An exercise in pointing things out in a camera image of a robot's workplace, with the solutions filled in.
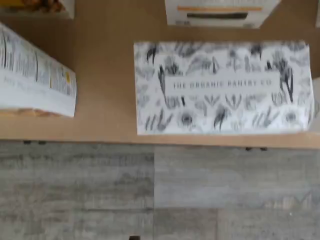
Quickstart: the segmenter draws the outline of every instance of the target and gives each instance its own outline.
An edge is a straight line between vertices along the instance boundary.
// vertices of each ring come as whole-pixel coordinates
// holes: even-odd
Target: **nutrition label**
[[[0,69],[75,98],[74,74],[26,40],[4,27],[0,31]]]

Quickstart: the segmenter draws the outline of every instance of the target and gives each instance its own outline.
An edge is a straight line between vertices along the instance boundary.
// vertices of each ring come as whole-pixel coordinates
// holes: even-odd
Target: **wooden table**
[[[75,20],[1,18],[77,75],[69,118],[0,117],[0,139],[320,148],[312,133],[268,136],[137,136],[135,41],[305,40],[320,76],[318,0],[283,0],[260,30],[167,26],[164,0],[76,0]]]

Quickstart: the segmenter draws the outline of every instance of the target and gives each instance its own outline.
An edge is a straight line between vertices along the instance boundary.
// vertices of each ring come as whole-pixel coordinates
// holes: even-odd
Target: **box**
[[[73,19],[75,0],[0,0],[0,14]]]
[[[134,44],[137,132],[284,134],[314,117],[304,42]]]
[[[312,81],[314,91],[314,120],[310,126],[310,133],[320,134],[320,77]]]
[[[75,115],[76,74],[0,23],[0,114]]]
[[[281,0],[165,0],[168,25],[259,28]]]
[[[318,13],[316,15],[316,27],[320,28],[320,0],[318,4]]]

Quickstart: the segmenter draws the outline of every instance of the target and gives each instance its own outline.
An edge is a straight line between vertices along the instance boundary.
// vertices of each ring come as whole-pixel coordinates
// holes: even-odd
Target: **gray floor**
[[[0,142],[0,240],[320,240],[320,151]]]

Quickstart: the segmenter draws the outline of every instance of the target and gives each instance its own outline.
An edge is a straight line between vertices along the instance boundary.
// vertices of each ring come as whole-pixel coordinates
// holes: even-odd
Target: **white box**
[[[165,0],[168,25],[259,28],[281,0]]]
[[[304,42],[134,45],[137,133],[287,134],[314,118]]]

